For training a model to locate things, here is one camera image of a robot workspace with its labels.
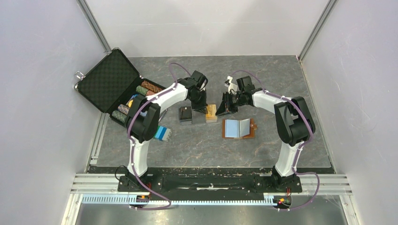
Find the clear box with dark cards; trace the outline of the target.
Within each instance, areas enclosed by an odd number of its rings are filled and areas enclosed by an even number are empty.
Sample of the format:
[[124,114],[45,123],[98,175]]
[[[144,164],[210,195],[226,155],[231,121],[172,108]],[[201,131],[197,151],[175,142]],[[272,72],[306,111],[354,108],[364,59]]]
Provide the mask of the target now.
[[183,106],[179,108],[179,122],[181,125],[190,125],[193,122],[192,108],[190,106]]

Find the brown leather card holder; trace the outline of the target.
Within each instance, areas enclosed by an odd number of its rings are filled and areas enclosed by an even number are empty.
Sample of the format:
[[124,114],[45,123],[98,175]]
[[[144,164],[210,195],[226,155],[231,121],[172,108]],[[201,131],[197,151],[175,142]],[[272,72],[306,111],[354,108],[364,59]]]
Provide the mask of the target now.
[[250,139],[256,136],[257,125],[253,118],[243,120],[224,119],[222,121],[222,138]]

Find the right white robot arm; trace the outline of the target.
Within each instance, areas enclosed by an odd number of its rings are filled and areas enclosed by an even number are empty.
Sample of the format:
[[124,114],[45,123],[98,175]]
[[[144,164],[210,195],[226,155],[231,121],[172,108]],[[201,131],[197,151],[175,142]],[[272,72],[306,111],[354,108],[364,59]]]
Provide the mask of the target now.
[[289,98],[273,94],[262,88],[255,88],[249,76],[232,82],[228,76],[222,103],[217,116],[238,112],[238,107],[250,105],[265,109],[275,115],[276,128],[282,140],[278,161],[273,167],[271,186],[276,191],[284,191],[295,177],[296,164],[303,145],[315,132],[314,120],[303,97]]

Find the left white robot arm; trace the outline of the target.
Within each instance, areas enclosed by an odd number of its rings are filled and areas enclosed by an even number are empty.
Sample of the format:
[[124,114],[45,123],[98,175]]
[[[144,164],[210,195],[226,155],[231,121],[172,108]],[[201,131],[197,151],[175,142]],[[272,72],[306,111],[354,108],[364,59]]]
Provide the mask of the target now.
[[189,100],[193,111],[207,113],[207,77],[194,71],[186,78],[179,78],[159,93],[147,97],[137,96],[133,99],[126,116],[125,125],[130,140],[130,159],[127,166],[133,175],[130,186],[142,191],[147,186],[147,153],[150,140],[158,130],[160,114],[174,104]]

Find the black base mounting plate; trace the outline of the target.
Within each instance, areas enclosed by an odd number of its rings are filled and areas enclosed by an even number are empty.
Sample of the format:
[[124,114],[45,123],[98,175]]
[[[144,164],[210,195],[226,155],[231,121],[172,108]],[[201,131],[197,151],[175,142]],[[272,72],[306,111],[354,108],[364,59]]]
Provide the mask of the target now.
[[293,174],[281,177],[274,168],[251,167],[150,167],[138,179],[132,172],[120,172],[118,191],[156,192],[188,190],[244,190],[275,193],[301,193],[300,178]]

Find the black aluminium poker chip case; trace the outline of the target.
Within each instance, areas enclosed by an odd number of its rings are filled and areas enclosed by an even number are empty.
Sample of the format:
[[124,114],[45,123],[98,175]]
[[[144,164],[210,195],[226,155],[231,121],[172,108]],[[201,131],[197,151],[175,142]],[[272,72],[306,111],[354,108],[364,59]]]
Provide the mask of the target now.
[[75,90],[102,113],[109,114],[114,122],[125,127],[124,122],[114,118],[112,113],[120,104],[126,104],[133,95],[138,94],[138,86],[155,93],[165,89],[143,78],[125,54],[115,48],[77,82]]

